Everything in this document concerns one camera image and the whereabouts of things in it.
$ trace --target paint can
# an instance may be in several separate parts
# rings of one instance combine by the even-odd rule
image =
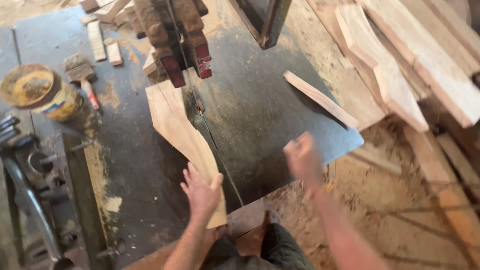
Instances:
[[[82,96],[42,64],[20,65],[8,72],[0,83],[0,98],[57,121],[72,119],[83,105]]]

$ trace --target band saw table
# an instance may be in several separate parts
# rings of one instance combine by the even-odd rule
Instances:
[[[205,113],[192,122],[212,148],[220,172],[227,176],[223,188],[230,213],[294,180],[282,148],[304,131],[315,136],[325,164],[360,146],[363,139],[283,79],[282,74],[290,70],[335,100],[285,27],[275,47],[261,50],[234,12],[218,12],[218,6],[229,3],[217,1],[216,5],[210,11],[227,17],[205,33],[213,76],[197,85]],[[16,39],[11,38],[12,47],[0,38],[0,59],[8,51],[17,51],[18,58],[5,57],[0,76],[19,63],[42,63],[67,81],[63,59],[74,53],[93,55],[87,29],[79,21],[83,15],[76,6],[16,22],[14,30],[2,29],[1,35],[12,37],[14,33]],[[104,39],[118,35],[103,26]],[[133,31],[130,36],[135,39]],[[94,66],[96,94],[116,98],[101,104],[101,115],[91,114],[87,132],[101,163],[100,175],[93,174],[87,158],[90,179],[105,183],[102,192],[96,190],[97,203],[121,198],[118,211],[102,215],[108,244],[118,238],[126,244],[124,254],[113,262],[115,269],[177,240],[189,216],[187,197],[180,187],[187,160],[154,130],[144,91],[151,82],[134,60],[143,63],[146,56],[135,46],[120,50],[123,66],[114,68],[107,61]],[[10,108],[2,103],[1,109]],[[77,119],[57,123],[33,114],[32,121],[40,141],[60,132],[84,136],[87,128],[85,123],[76,123]]]

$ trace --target dark pants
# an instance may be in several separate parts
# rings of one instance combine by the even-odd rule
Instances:
[[[279,224],[267,225],[261,258],[242,257],[227,238],[218,239],[210,249],[202,270],[210,269],[292,269],[315,270],[293,237]]]

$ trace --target leg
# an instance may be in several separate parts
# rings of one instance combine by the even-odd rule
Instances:
[[[225,263],[229,258],[237,256],[239,257],[240,255],[232,242],[230,242],[230,240],[228,240],[226,237],[221,237],[213,244],[201,269],[213,269]]]
[[[280,224],[267,225],[262,258],[284,269],[315,270],[293,237]]]

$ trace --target hand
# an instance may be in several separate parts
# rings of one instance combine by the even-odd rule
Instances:
[[[195,166],[188,162],[188,170],[183,169],[183,176],[187,183],[180,185],[190,202],[190,221],[204,222],[206,226],[220,202],[223,174],[215,176],[209,186]]]
[[[290,173],[303,181],[304,190],[319,188],[323,185],[322,159],[315,150],[315,140],[308,132],[303,133],[297,140],[290,141],[283,152],[287,157]]]

